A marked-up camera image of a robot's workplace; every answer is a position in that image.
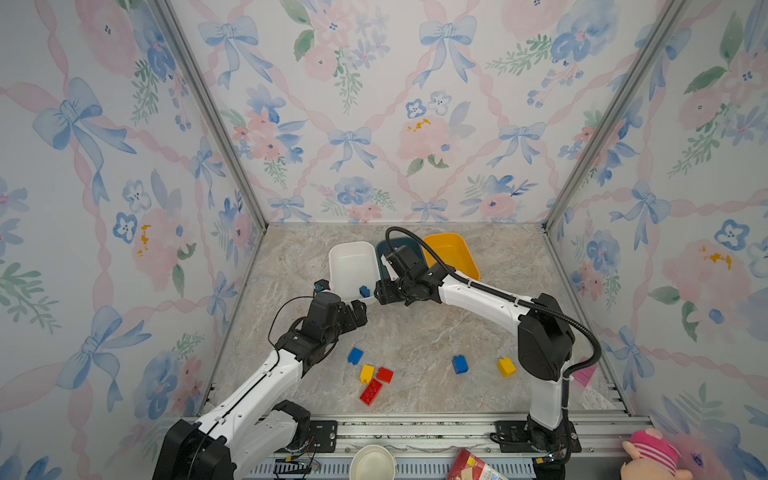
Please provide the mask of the yellow plastic container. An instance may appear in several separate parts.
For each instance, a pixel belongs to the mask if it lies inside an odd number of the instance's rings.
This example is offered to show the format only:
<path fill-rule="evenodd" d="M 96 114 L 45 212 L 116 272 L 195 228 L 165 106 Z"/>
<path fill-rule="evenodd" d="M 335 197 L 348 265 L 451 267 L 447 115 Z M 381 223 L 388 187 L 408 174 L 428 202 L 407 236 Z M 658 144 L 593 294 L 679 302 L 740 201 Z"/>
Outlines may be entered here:
<path fill-rule="evenodd" d="M 456 268 L 472 280 L 479 281 L 482 278 L 468 245 L 461 235 L 452 232 L 433 234 L 425 237 L 424 242 L 447 265 Z"/>

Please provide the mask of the white plastic container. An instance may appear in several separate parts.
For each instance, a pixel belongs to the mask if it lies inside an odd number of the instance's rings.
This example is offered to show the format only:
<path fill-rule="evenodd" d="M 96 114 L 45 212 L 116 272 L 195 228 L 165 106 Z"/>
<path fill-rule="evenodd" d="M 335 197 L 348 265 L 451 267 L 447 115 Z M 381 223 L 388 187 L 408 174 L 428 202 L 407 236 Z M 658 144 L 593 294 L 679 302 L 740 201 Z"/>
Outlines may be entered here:
<path fill-rule="evenodd" d="M 337 244 L 328 254 L 330 289 L 343 301 L 359 300 L 376 304 L 376 283 L 381 279 L 374 246 L 366 241 Z M 359 288 L 366 286 L 371 295 L 363 298 Z"/>

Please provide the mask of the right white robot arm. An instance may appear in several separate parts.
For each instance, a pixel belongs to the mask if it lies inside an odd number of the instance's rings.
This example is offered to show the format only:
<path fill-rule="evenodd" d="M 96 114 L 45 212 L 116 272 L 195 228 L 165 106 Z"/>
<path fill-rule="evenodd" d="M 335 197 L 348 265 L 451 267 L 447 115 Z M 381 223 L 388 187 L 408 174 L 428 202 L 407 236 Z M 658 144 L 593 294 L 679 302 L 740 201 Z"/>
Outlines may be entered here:
<path fill-rule="evenodd" d="M 554 297 L 515 295 L 438 265 L 420 275 L 404 273 L 380 280 L 374 296 L 382 305 L 433 301 L 454 306 L 512 333 L 518 365 L 531 377 L 529 420 L 548 431 L 562 426 L 575 335 Z"/>

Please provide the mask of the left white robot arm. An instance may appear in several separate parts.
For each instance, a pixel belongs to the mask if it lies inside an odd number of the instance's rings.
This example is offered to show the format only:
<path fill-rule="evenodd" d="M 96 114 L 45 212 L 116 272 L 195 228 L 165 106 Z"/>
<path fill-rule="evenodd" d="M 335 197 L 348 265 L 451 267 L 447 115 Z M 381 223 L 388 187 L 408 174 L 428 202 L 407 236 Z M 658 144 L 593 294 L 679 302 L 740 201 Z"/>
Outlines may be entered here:
<path fill-rule="evenodd" d="M 282 395 L 367 324 L 367 306 L 321 292 L 275 342 L 260 368 L 207 414 L 166 433 L 154 479 L 242 479 L 273 453 L 308 443 L 311 414 Z"/>

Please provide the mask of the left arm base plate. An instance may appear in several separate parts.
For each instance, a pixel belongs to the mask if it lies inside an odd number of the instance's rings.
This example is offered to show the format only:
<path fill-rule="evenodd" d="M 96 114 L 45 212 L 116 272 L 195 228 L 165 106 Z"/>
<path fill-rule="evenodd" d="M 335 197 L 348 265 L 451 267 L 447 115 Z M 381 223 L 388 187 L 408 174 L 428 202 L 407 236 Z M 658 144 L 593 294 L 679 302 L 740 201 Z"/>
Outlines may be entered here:
<path fill-rule="evenodd" d="M 294 437 L 280 453 L 334 453 L 339 423 L 335 420 L 302 420 Z"/>

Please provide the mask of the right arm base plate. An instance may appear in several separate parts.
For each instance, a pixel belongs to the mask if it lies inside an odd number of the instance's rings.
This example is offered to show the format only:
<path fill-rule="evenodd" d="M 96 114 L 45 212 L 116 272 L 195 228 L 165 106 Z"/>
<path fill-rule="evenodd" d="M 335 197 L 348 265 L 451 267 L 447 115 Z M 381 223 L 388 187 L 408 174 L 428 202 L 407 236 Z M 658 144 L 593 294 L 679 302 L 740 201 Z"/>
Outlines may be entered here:
<path fill-rule="evenodd" d="M 555 430 L 548 430 L 534 421 L 500 420 L 494 423 L 489 439 L 500 446 L 502 453 L 526 453 L 539 456 L 581 453 L 582 446 L 572 422 L 563 421 Z"/>

